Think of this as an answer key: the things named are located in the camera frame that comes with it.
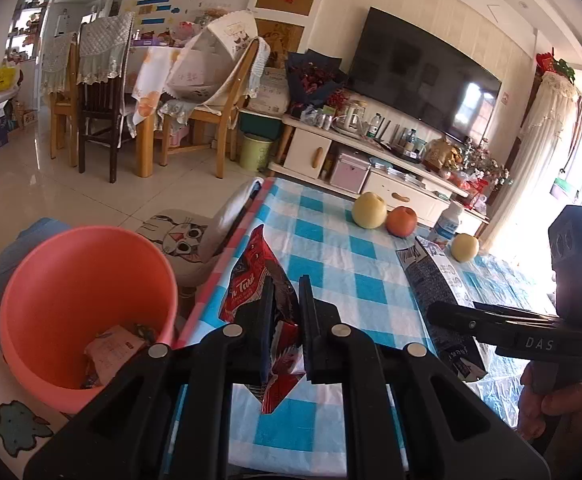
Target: television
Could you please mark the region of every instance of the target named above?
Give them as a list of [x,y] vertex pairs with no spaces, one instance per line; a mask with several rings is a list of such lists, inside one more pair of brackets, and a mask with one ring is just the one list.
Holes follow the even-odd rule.
[[500,81],[426,30],[371,7],[346,86],[464,142],[482,140]]

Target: blue jeans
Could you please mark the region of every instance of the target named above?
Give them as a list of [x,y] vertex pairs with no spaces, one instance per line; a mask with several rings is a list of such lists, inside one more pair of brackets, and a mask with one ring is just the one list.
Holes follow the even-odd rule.
[[40,218],[31,227],[22,231],[11,245],[0,253],[0,303],[8,280],[27,254],[43,241],[70,228],[59,220]]

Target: curtain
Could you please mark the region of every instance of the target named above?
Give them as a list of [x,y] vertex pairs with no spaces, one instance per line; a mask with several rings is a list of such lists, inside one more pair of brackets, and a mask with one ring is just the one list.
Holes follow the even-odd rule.
[[[550,196],[552,183],[568,158],[577,100],[578,91],[565,77],[553,72],[542,76],[522,125],[522,145],[511,168],[514,182],[502,189],[494,203],[495,213],[480,236],[482,249],[511,261],[520,244],[537,235],[536,212],[544,196]],[[544,238],[550,223],[540,226]]]
[[580,145],[580,140],[582,139],[582,96],[578,99],[578,114],[573,126],[573,135],[571,136],[570,146],[568,147],[568,157],[564,164],[562,171],[567,171],[568,165],[573,160],[573,156]]

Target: tv stand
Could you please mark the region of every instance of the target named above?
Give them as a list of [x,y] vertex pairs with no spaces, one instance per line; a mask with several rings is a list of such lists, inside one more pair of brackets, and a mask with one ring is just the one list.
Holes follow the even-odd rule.
[[[274,160],[268,165],[269,175],[271,176],[276,173],[281,173],[348,198],[356,199],[359,194],[332,186],[320,177],[327,152],[333,143],[336,143],[344,144],[370,156],[377,156],[390,162],[395,167],[417,176],[418,180],[421,180],[424,184],[424,187],[417,186],[408,180],[392,177],[382,170],[371,168],[362,192],[365,190],[376,192],[385,199],[389,209],[393,209],[398,205],[410,206],[417,213],[418,221],[421,224],[432,227],[440,213],[448,207],[449,201],[440,198],[436,192],[449,196],[452,200],[454,199],[454,195],[463,197],[468,195],[466,191],[444,180],[436,173],[425,168],[422,164],[414,164],[413,162],[402,160],[388,150],[385,150],[374,140],[362,137],[349,137],[333,129],[324,130],[309,126],[290,115],[283,116],[282,123],[284,124],[284,131],[280,139],[277,154]],[[301,130],[301,133],[297,137],[295,137],[296,130]],[[300,149],[293,150],[295,155],[293,155],[292,160],[287,160],[286,152],[295,138]],[[401,203],[394,200],[392,198],[394,194],[407,196],[409,198],[408,203]],[[465,232],[471,235],[476,234],[483,225],[488,224],[488,219],[485,216],[468,210],[465,210],[461,220],[462,224],[458,232]]]

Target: pink bucket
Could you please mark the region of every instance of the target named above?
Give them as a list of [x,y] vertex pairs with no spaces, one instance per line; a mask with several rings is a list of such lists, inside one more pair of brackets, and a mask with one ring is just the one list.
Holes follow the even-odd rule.
[[173,270],[151,242],[118,227],[79,227],[37,246],[13,273],[0,307],[0,343],[31,394],[77,413],[102,390],[80,389],[86,345],[133,323],[171,345],[177,306]]

